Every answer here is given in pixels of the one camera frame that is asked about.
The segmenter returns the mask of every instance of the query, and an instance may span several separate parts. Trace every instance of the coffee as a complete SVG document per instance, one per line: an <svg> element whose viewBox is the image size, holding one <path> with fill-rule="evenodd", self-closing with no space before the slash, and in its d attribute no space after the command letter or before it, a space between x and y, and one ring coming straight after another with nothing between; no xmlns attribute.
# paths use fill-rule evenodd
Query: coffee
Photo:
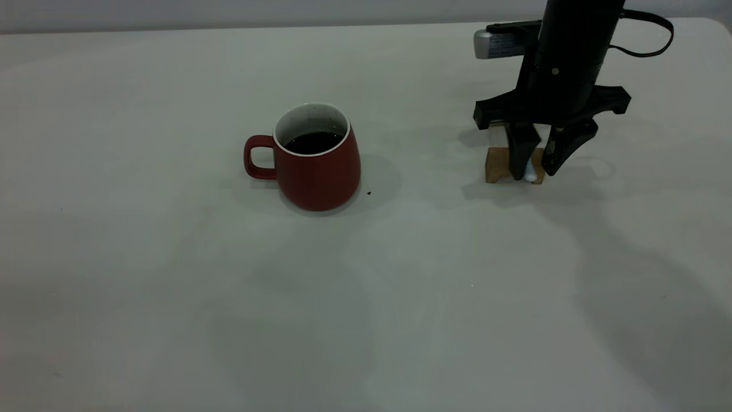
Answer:
<svg viewBox="0 0 732 412"><path fill-rule="evenodd" d="M317 155L336 147L343 136L330 132L312 132L290 140L285 149L300 155Z"/></svg>

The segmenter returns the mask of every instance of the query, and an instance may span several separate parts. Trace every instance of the mug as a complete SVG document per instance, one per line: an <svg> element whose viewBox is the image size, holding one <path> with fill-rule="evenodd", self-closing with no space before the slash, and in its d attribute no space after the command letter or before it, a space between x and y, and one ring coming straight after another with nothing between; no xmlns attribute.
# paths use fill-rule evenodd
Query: mug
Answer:
<svg viewBox="0 0 732 412"><path fill-rule="evenodd" d="M285 148L292 139L317 132L344 137L335 147L313 155ZM254 147L272 148L273 169L252 163ZM280 118L272 136L250 137L244 145L244 168L255 179L276 180L285 196L306 210L341 206L354 195L361 180L361 158L351 121L327 103L307 103L293 108Z"/></svg>

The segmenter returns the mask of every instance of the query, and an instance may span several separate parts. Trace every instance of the cable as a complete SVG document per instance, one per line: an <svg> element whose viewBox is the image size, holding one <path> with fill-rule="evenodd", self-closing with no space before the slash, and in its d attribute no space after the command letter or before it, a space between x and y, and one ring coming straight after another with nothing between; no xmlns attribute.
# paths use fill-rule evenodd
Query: cable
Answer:
<svg viewBox="0 0 732 412"><path fill-rule="evenodd" d="M668 31L670 31L671 38L668 39L668 43L666 43L666 45L663 46L662 49L660 49L658 51L653 51L651 53L636 53L634 51L630 51L626 48L622 48L617 45L610 45L610 48L616 48L616 49L622 51L623 53L629 54L630 56L634 56L634 57L653 57L653 56L658 56L659 54L666 51L668 46L671 45L671 42L673 42L673 23L671 23L670 21L664 19L663 17L661 17L659 15L655 15L655 14L651 14L651 13L647 13L647 12L638 12L635 10L623 10L623 12L620 13L620 18L629 18L631 20L639 20L639 21L647 21L649 23L655 23L655 24L663 27L664 29L667 29Z"/></svg>

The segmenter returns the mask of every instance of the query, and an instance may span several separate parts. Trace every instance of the table surface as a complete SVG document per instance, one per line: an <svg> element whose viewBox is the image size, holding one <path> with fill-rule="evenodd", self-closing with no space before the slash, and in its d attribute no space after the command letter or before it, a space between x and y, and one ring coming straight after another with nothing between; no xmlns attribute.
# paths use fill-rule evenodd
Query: table surface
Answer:
<svg viewBox="0 0 732 412"><path fill-rule="evenodd" d="M479 24L0 37L0 409L728 410L732 39L674 22L541 186L484 183ZM329 213L242 165L312 100L363 159Z"/></svg>

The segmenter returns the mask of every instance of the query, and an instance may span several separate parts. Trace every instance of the small wooden block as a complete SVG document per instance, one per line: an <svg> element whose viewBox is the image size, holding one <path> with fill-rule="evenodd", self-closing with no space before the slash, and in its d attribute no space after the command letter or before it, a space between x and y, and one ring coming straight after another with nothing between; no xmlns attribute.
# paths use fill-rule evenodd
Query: small wooden block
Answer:
<svg viewBox="0 0 732 412"><path fill-rule="evenodd" d="M544 149L537 148L531 154L531 164L534 165L534 169L537 173L537 181L535 185L540 185L544 182L544 175L546 172L542 167L542 156L544 155ZM488 156L485 158L485 182L486 183L498 183L499 180L504 178L510 178L511 169L509 168L509 152L508 147L489 147Z"/></svg>

